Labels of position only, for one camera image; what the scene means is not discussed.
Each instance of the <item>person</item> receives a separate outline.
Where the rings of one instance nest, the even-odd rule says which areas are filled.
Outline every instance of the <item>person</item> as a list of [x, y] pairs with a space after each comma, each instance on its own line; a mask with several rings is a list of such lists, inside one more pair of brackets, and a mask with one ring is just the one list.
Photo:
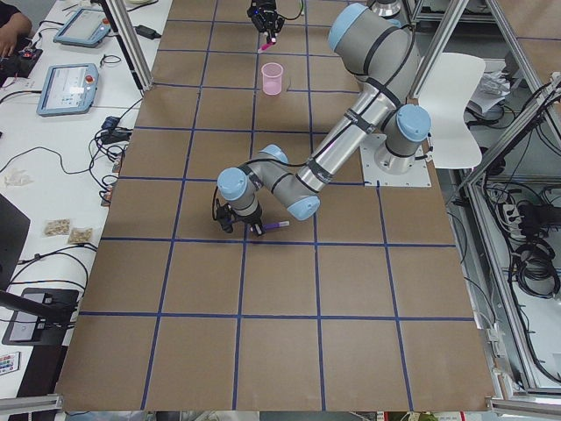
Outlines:
[[31, 30], [32, 21], [26, 15], [0, 0], [0, 57], [12, 55]]

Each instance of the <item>light blue cap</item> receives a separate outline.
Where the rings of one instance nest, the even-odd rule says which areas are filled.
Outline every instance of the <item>light blue cap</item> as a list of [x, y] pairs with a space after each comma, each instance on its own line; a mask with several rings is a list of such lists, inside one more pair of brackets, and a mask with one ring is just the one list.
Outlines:
[[284, 152], [282, 152], [282, 149], [280, 149], [276, 145], [265, 146], [265, 148], [261, 149], [260, 152], [268, 153], [269, 155], [274, 156], [277, 160], [284, 162], [285, 164], [288, 164], [287, 156], [284, 154]]
[[401, 24], [401, 22], [397, 19], [386, 19], [386, 22], [388, 22], [389, 24], [392, 24], [393, 26], [395, 26], [397, 28], [401, 28], [403, 26]]
[[403, 136], [412, 142], [422, 142], [427, 139], [430, 131], [430, 115], [419, 105], [408, 103], [397, 111], [395, 119]]
[[332, 51], [335, 51], [335, 48], [337, 48], [337, 44], [346, 34], [354, 21], [357, 20], [359, 16], [367, 10], [368, 8], [363, 4], [354, 3], [350, 6], [345, 7], [344, 10], [339, 14], [339, 16], [337, 16], [337, 19], [335, 19], [335, 22], [330, 29], [330, 36], [328, 38]]
[[287, 211], [289, 211], [292, 216], [299, 221], [303, 221], [316, 213], [317, 208], [319, 208], [319, 204], [319, 197], [308, 196], [300, 199], [298, 202], [292, 203], [287, 207]]
[[247, 188], [247, 176], [239, 168], [226, 168], [218, 176], [218, 189], [226, 200], [239, 199]]

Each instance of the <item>person's arm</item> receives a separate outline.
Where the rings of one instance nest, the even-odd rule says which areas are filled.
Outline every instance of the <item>person's arm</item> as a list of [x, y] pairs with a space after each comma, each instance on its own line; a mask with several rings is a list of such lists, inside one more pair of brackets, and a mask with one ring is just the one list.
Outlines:
[[8, 57], [14, 52], [19, 36], [32, 30], [32, 21], [21, 12], [11, 15], [7, 24], [0, 27], [0, 56]]

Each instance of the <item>plastic cup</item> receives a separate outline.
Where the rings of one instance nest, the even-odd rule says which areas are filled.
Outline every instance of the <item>plastic cup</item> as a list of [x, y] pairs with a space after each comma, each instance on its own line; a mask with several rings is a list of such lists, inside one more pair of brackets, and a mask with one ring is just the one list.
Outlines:
[[282, 91], [282, 66], [279, 63], [267, 63], [261, 68], [263, 75], [263, 92], [278, 95]]

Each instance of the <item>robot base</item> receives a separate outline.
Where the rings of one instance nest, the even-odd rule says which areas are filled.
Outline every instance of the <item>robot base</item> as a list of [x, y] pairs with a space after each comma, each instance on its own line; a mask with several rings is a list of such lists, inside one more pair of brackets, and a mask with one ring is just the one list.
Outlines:
[[[376, 164], [374, 154], [386, 136], [374, 134], [368, 136], [360, 145], [360, 159], [362, 161], [362, 175], [367, 187], [430, 187], [429, 170], [425, 160], [413, 161], [413, 166], [405, 174], [391, 175]], [[423, 156], [423, 149], [419, 146], [416, 156]]]

